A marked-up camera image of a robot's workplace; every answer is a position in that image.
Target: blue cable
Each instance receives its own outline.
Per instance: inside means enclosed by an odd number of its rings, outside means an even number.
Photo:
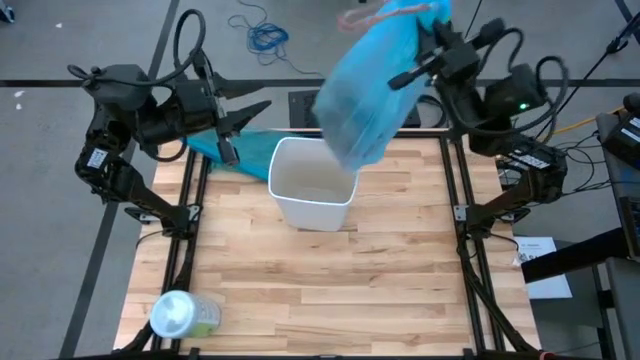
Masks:
[[[230,27],[234,29],[247,29],[247,50],[256,55],[260,65],[269,66],[276,61],[284,61],[299,74],[318,75],[324,79],[324,76],[317,71],[302,71],[298,69],[287,58],[287,51],[284,45],[289,41],[289,33],[285,29],[267,22],[268,14],[265,8],[259,5],[245,3],[242,0],[237,1],[241,5],[260,9],[264,13],[263,19],[255,26],[251,26],[247,17],[244,15],[233,15],[227,19],[227,24],[229,24]],[[233,24],[232,21],[235,19],[242,20],[244,24]]]

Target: white trash bin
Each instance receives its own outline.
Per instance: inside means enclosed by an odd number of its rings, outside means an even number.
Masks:
[[[271,159],[269,193],[296,228],[340,230],[357,186],[358,173],[344,171],[324,140],[284,138]]]

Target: metal bracket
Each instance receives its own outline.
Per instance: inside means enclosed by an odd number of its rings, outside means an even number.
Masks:
[[[453,214],[456,217],[456,221],[467,221],[468,207],[468,205],[456,205],[453,207]]]
[[[515,216],[513,216],[513,214],[505,214],[500,217],[500,220],[513,223],[513,221],[515,220]]]
[[[202,210],[201,206],[192,204],[188,205],[187,208],[189,209],[189,221],[196,221],[198,216],[200,216],[200,211]],[[149,215],[146,211],[139,208],[126,208],[125,211],[134,219],[140,221],[143,225],[149,225],[160,221],[156,216]]]

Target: white plastic container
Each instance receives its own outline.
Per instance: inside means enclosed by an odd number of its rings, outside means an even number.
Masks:
[[[344,171],[324,140],[284,138],[271,159],[269,193],[296,228],[340,230],[357,186],[358,173]]]
[[[151,328],[163,338],[206,337],[220,326],[220,308],[184,291],[169,291],[151,309]]]

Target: blue plastic bag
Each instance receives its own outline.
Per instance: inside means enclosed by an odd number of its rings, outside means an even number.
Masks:
[[[392,0],[379,11],[430,4],[429,11],[400,15],[373,26],[334,68],[316,98],[314,115],[345,169],[375,164],[423,93],[426,75],[393,91],[389,80],[416,67],[418,27],[431,31],[449,21],[449,0]]]

